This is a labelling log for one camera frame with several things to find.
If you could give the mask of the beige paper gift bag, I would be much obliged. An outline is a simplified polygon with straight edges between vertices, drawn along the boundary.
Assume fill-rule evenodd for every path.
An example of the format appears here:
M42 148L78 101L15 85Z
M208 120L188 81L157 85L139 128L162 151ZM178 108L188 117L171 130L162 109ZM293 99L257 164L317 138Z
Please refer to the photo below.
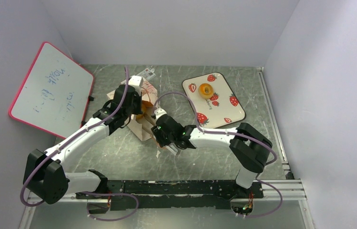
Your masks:
M158 92L154 86L145 87L142 86L142 100L149 101L153 104L158 99ZM153 108L147 108L146 114L151 116ZM153 134L151 132L151 128L153 127L145 118L140 120L136 120L136 115L131 116L131 121L129 119L126 120L127 127L136 135L141 141L147 141L153 138Z

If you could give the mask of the strawberry print white tray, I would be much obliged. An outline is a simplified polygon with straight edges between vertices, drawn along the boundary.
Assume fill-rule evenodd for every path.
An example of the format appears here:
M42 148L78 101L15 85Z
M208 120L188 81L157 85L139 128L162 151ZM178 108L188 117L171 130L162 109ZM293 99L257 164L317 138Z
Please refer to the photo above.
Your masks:
M209 99L204 99L200 95L200 88L204 83L213 89ZM182 88L193 102L202 127L219 128L246 118L244 108L221 73L207 73L185 79L182 81Z

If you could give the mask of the orange fake donut bread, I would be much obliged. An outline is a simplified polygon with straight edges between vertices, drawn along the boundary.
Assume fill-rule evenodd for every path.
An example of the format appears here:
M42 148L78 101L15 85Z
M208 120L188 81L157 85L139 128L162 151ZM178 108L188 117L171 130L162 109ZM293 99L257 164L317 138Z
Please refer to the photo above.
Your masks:
M210 84L202 83L198 88L198 93L201 98L207 100L214 95L214 89Z

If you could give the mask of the metal food tongs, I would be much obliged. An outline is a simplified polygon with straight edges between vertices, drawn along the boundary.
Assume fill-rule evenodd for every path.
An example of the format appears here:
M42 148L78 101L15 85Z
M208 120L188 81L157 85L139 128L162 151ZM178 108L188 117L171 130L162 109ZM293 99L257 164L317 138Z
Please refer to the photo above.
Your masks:
M144 115L144 118L145 118L145 119L147 120L147 122L149 122L152 126L155 126L155 125L156 125L155 120L154 120L151 116L145 114L145 115Z

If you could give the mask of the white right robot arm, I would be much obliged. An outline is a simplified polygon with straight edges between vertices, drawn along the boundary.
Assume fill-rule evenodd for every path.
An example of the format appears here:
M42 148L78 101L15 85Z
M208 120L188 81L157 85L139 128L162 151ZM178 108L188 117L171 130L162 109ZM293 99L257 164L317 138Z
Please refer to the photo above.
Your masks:
M253 181L265 166L277 160L272 143L248 123L241 123L237 128L209 129L182 126L167 114L153 114L152 118L155 126L151 131L156 142L172 152L204 147L230 149L241 163L233 185L234 193L240 198L251 192Z

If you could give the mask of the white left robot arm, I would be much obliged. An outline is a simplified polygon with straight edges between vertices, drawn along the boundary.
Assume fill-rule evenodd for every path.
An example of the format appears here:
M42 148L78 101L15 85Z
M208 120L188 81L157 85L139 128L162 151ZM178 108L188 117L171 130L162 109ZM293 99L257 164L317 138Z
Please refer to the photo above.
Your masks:
M66 167L93 145L124 128L126 119L142 111L141 105L141 86L132 83L120 85L113 99L107 101L78 131L45 152L33 150L27 157L20 191L22 204L32 206L24 197L26 189L37 195L42 203L48 204L54 204L71 193L85 193L95 198L106 196L109 193L108 179L103 174L93 169L70 173Z

